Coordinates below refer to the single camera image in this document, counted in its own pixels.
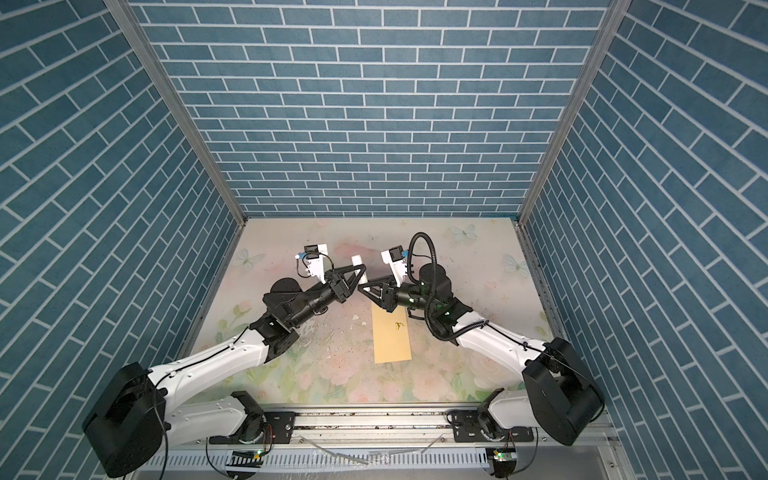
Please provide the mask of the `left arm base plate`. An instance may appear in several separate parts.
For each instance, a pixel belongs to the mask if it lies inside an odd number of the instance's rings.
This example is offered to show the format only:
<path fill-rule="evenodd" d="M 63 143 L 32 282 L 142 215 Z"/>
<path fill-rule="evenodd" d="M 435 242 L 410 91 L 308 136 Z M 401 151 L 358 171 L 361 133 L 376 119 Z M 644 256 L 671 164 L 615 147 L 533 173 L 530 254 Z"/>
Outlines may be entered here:
<path fill-rule="evenodd" d="M 280 445 L 289 444 L 293 434 L 296 413 L 293 411 L 267 411 L 260 417 L 249 416 L 229 436 L 213 436 L 213 445 Z"/>

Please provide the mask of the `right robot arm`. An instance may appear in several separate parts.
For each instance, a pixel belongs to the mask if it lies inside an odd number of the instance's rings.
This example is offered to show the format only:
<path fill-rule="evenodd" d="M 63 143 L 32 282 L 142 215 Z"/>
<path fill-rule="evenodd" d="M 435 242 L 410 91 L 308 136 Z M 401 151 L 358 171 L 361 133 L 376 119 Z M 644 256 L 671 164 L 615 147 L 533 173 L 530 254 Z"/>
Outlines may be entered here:
<path fill-rule="evenodd" d="M 438 339 L 479 353 L 520 376 L 523 392 L 498 388 L 478 407 L 478 423 L 489 439 L 499 440 L 518 427 L 538 427 L 570 446 L 601 415 L 604 394 L 567 340 L 533 339 L 492 323 L 454 295 L 442 266 L 423 266 L 415 283 L 389 275 L 363 283 L 358 290 L 387 312 L 398 307 L 422 311 L 423 321 Z"/>

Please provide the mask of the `yellow envelope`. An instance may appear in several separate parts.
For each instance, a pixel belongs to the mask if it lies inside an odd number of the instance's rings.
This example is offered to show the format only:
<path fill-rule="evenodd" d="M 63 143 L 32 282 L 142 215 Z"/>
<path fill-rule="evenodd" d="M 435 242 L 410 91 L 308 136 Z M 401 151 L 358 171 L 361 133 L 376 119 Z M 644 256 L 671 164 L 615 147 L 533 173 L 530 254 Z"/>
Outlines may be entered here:
<path fill-rule="evenodd" d="M 393 312 L 373 306 L 373 348 L 376 364 L 409 361 L 412 350 L 408 328 L 408 316 L 402 306 Z"/>

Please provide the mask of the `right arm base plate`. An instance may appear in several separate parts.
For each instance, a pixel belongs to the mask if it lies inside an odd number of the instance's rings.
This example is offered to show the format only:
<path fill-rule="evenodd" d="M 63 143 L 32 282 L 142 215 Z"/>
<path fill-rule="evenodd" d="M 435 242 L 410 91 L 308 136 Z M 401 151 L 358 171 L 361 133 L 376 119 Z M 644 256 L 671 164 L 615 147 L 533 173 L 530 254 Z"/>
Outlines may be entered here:
<path fill-rule="evenodd" d="M 532 442 L 534 432 L 530 427 L 504 429 L 487 413 L 478 410 L 452 409 L 445 412 L 445 419 L 457 443 L 478 442 Z"/>

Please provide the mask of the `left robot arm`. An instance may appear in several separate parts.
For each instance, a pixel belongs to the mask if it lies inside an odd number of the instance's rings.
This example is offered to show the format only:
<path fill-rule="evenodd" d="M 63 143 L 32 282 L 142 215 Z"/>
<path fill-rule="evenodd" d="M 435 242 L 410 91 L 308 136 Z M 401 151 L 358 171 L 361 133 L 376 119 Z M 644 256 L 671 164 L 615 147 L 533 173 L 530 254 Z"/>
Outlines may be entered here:
<path fill-rule="evenodd" d="M 264 410 L 246 391 L 198 405 L 189 399 L 288 351 L 299 327 L 350 298 L 365 272 L 363 264 L 331 269 L 308 289 L 280 279 L 263 297 L 265 313 L 233 338 L 163 365 L 133 362 L 118 370 L 82 424 L 105 473 L 123 477 L 160 449 L 200 439 L 269 443 Z"/>

